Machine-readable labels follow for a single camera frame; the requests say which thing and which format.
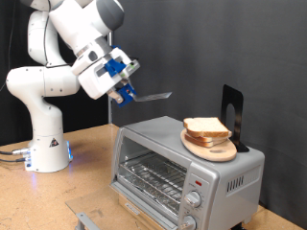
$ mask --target toaster oven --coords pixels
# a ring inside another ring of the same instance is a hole
[[[111,186],[164,229],[228,230],[257,211],[265,156],[210,162],[183,146],[169,117],[121,127]]]

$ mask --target silver knob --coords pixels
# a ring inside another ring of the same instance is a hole
[[[183,224],[180,226],[181,230],[195,230],[196,229],[196,222],[194,218],[191,216],[186,216],[183,219]]]
[[[201,205],[201,196],[197,192],[191,192],[185,195],[184,200],[193,208],[197,208]]]

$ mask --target toast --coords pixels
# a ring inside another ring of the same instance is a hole
[[[195,145],[198,145],[198,146],[201,146],[201,147],[207,147],[207,148],[219,145],[220,143],[228,140],[228,138],[224,138],[224,139],[220,139],[220,140],[212,141],[212,142],[202,142],[202,141],[199,141],[196,138],[190,136],[188,133],[185,133],[184,138],[185,138],[185,140],[187,140],[187,141],[189,141],[189,142],[191,142]]]
[[[200,141],[200,142],[216,142],[216,141],[222,141],[222,140],[226,140],[227,138],[230,138],[232,136],[232,132],[229,131],[228,136],[226,137],[203,137],[203,136],[193,137],[188,133],[185,133],[185,135],[189,135],[191,138],[194,138],[195,140]]]
[[[218,118],[186,118],[184,127],[193,137],[227,137],[229,130]]]

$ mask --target wooden cutting board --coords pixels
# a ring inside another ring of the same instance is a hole
[[[181,134],[181,141],[183,145],[189,149],[192,153],[196,154],[198,157],[209,161],[229,161],[236,157],[237,149],[235,145],[229,140],[222,142],[211,148],[197,146],[184,138],[186,129],[184,129]]]

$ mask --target table surface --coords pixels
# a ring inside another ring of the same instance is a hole
[[[105,125],[65,133],[74,160],[60,172],[26,172],[23,163],[0,162],[0,230],[73,230],[77,218],[65,201],[95,194],[108,186],[117,130],[115,125]],[[22,142],[0,150],[27,145],[28,142]],[[1,158],[14,157],[1,155]],[[99,209],[97,215],[103,216]],[[134,221],[132,216],[123,213],[124,216]],[[244,226],[247,230],[302,229],[260,206],[252,221]],[[145,228],[136,222],[135,229]]]

